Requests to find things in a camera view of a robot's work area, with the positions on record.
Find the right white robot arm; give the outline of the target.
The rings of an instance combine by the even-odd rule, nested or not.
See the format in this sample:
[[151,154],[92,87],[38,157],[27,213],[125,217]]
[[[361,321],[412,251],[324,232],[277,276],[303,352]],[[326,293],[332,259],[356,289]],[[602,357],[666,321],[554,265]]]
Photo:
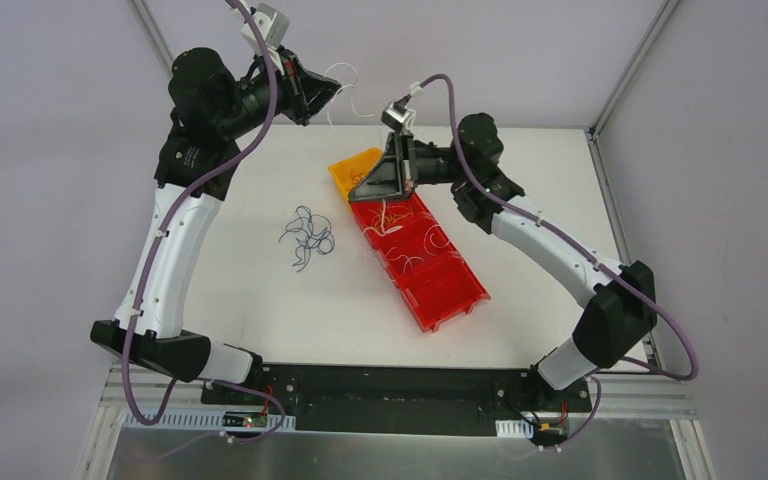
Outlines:
[[517,248],[570,293],[583,309],[578,323],[527,376],[529,400],[550,410],[565,400],[572,383],[613,367],[654,328],[654,278],[643,263],[623,265],[554,226],[499,168],[503,149],[486,113],[465,116],[447,147],[421,142],[407,130],[392,132],[348,199],[401,201],[419,185],[448,184],[466,221]]

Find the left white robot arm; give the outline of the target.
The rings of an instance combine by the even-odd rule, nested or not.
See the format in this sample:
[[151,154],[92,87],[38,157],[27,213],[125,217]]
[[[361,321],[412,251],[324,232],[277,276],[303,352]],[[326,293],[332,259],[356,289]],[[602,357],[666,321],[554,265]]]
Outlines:
[[239,154],[238,138],[267,118],[269,78],[257,58],[237,79],[217,52],[181,53],[168,92],[172,127],[159,153],[154,207],[137,270],[112,319],[93,323],[90,340],[129,362],[183,382],[226,381],[241,404],[257,402],[265,378],[258,355],[183,327],[189,283],[207,231],[227,196],[233,167],[198,185]]

